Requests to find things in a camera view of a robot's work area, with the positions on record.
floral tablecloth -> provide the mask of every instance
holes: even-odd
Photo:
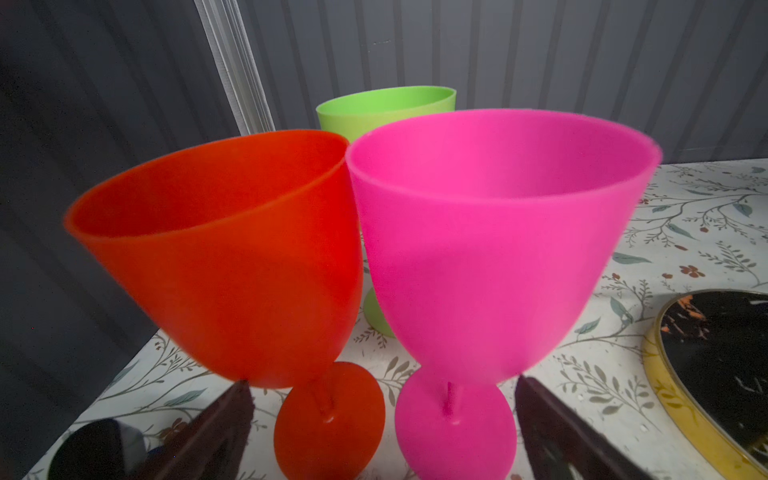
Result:
[[[641,363],[642,336],[659,308],[679,293],[768,291],[766,169],[768,160],[661,166],[572,332],[528,372],[659,480],[721,477],[659,405],[655,392],[661,387],[649,384]],[[552,276],[568,274],[551,271]],[[364,288],[371,288],[367,268]],[[417,364],[397,340],[371,329],[362,310],[339,359],[367,368],[386,399],[383,440],[359,479],[416,478],[398,449],[394,413],[397,395]],[[158,446],[229,384],[159,331],[26,478],[46,478],[61,442],[95,419],[120,419],[143,431],[151,447]],[[514,408],[515,381],[500,388]],[[272,435],[288,392],[253,389],[256,411],[239,480],[284,478]],[[533,475],[522,438],[518,443],[511,478],[527,480]]]

goblet rim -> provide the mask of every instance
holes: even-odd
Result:
[[[623,135],[626,135],[629,138],[635,139],[638,145],[640,145],[643,149],[646,150],[646,154],[644,156],[649,158],[650,160],[647,162],[647,165],[641,168],[638,172],[632,175],[628,175],[626,178],[622,180],[610,182],[609,184],[606,184],[600,187],[589,188],[587,190],[576,190],[576,191],[562,193],[562,194],[539,194],[539,195],[528,195],[524,197],[480,197],[480,196],[473,196],[473,195],[431,194],[415,188],[404,187],[404,186],[398,185],[395,182],[380,180],[379,178],[363,171],[363,169],[358,167],[358,165],[355,162],[355,156],[358,149],[360,149],[361,145],[365,144],[371,137],[374,137],[380,134],[385,134],[388,131],[395,130],[396,128],[402,128],[402,126],[406,123],[415,124],[418,122],[429,121],[429,119],[433,117],[445,116],[445,115],[453,115],[458,117],[458,116],[482,116],[482,115],[494,114],[494,113],[533,114],[541,117],[569,118],[571,120],[583,121],[588,124],[590,123],[598,124],[607,129],[611,129]],[[656,168],[661,163],[661,160],[663,158],[663,151],[661,150],[661,147],[659,146],[659,144],[653,138],[644,134],[643,132],[635,130],[626,125],[619,124],[614,121],[605,120],[602,118],[596,118],[589,115],[575,114],[570,112],[537,110],[534,108],[481,108],[476,110],[451,111],[451,112],[445,112],[445,113],[427,114],[420,117],[406,118],[405,120],[395,121],[395,122],[392,122],[391,124],[383,125],[382,127],[378,127],[375,130],[365,133],[364,135],[361,135],[358,139],[354,140],[354,142],[352,142],[351,145],[347,147],[345,157],[347,161],[347,167],[349,168],[349,172],[351,173],[351,175],[375,187],[378,187],[383,190],[388,190],[395,194],[399,194],[405,197],[414,197],[422,200],[438,201],[438,202],[443,202],[447,204],[516,206],[516,205],[525,205],[525,204],[545,204],[545,203],[552,203],[552,202],[561,202],[563,200],[577,200],[577,199],[584,199],[584,198],[590,198],[590,197],[599,197],[605,194],[609,194],[613,190],[621,189],[622,187],[628,184],[632,184],[633,182],[637,182],[638,180],[647,178],[648,174],[656,170]]]
[[[240,219],[241,217],[245,217],[247,215],[256,213],[257,211],[269,210],[270,208],[273,208],[283,202],[291,200],[294,197],[298,197],[299,195],[304,194],[307,191],[310,191],[313,188],[318,187],[319,185],[322,185],[326,180],[331,178],[346,163],[346,155],[345,154],[341,155],[340,159],[336,163],[332,164],[331,167],[329,167],[324,172],[312,177],[310,181],[301,185],[297,185],[296,187],[288,190],[287,192],[281,195],[278,195],[277,197],[264,201],[253,207],[248,207],[234,214],[225,215],[221,218],[208,220],[203,223],[199,223],[197,225],[192,225],[189,227],[174,228],[170,230],[164,230],[161,232],[153,232],[153,233],[138,233],[134,235],[99,235],[96,233],[89,233],[86,230],[81,229],[78,226],[76,220],[74,219],[74,217],[78,214],[78,211],[87,204],[87,202],[91,199],[91,197],[98,194],[98,192],[106,188],[109,188],[114,182],[119,181],[122,177],[126,177],[128,175],[135,175],[137,174],[137,172],[141,172],[142,170],[152,168],[152,166],[160,162],[172,161],[174,157],[181,155],[184,152],[189,152],[189,151],[201,149],[204,147],[210,147],[215,144],[235,143],[238,141],[245,141],[245,139],[250,137],[290,136],[297,133],[311,134],[317,137],[327,137],[327,138],[335,137],[337,140],[342,141],[346,145],[345,152],[346,152],[346,148],[349,147],[349,141],[346,138],[344,138],[344,136],[335,134],[333,132],[310,130],[310,129],[292,129],[292,130],[263,132],[259,134],[244,135],[240,137],[223,138],[220,140],[210,141],[204,144],[183,148],[181,150],[170,152],[169,154],[161,155],[152,160],[136,165],[135,167],[131,167],[126,171],[120,172],[119,174],[109,177],[107,180],[103,180],[99,184],[94,185],[92,188],[86,190],[67,209],[64,215],[64,221],[63,221],[64,227],[68,232],[70,232],[76,238],[83,239],[88,242],[111,243],[111,242],[121,242],[125,240],[130,240],[130,241],[156,240],[156,239],[167,238],[167,237],[182,234],[182,233],[190,233],[190,232],[195,232],[199,230],[206,230],[208,228],[214,228],[216,226],[221,225],[222,223],[235,221],[237,219]]]
[[[430,101],[428,103],[423,103],[423,104],[417,104],[412,107],[395,108],[392,110],[384,110],[384,111],[377,111],[377,112],[371,112],[371,113],[335,113],[335,112],[326,111],[330,105],[338,103],[342,99],[348,100],[349,98],[364,98],[364,97],[372,96],[374,94],[380,94],[380,92],[415,90],[419,88],[425,88],[425,89],[428,88],[430,90],[443,91],[448,95],[438,100]],[[374,90],[358,91],[353,94],[342,95],[341,97],[331,98],[330,100],[324,101],[322,104],[317,105],[317,107],[315,107],[315,112],[318,115],[322,115],[328,118],[373,118],[381,115],[391,115],[392,113],[395,113],[395,112],[407,114],[410,111],[420,110],[422,108],[426,108],[455,97],[456,97],[455,88],[443,87],[441,85],[406,85],[403,87],[377,88]]]

pink goblet stem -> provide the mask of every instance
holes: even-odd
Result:
[[[458,409],[461,407],[463,393],[464,386],[448,382],[448,399],[445,401],[443,412],[448,418],[448,421],[453,425],[458,425],[462,420],[458,413]]]

goblet stem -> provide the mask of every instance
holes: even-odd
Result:
[[[445,413],[448,421],[453,425],[458,425],[458,423],[461,422],[458,409],[461,407],[463,394],[464,386],[448,382],[448,398],[445,401],[445,406],[443,406],[442,411]]]
[[[333,397],[331,396],[331,385],[326,376],[321,376],[310,383],[310,391],[317,403],[320,411],[320,417],[323,423],[331,423],[335,417],[333,411]]]

plastic wine glass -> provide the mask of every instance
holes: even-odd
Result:
[[[334,363],[362,292],[347,145],[322,131],[201,145],[97,185],[65,217],[202,365],[251,386],[294,387],[274,432],[292,480],[355,478],[384,428],[376,380]]]
[[[422,480],[508,474],[495,385],[573,326],[660,159],[628,127],[515,110],[399,121],[347,151],[379,301],[422,365],[395,413]]]
[[[350,142],[374,128],[405,118],[441,114],[456,108],[456,90],[431,85],[382,88],[328,100],[317,106],[320,127],[343,135]],[[362,304],[366,321],[377,332],[394,337],[376,292],[372,288]]]

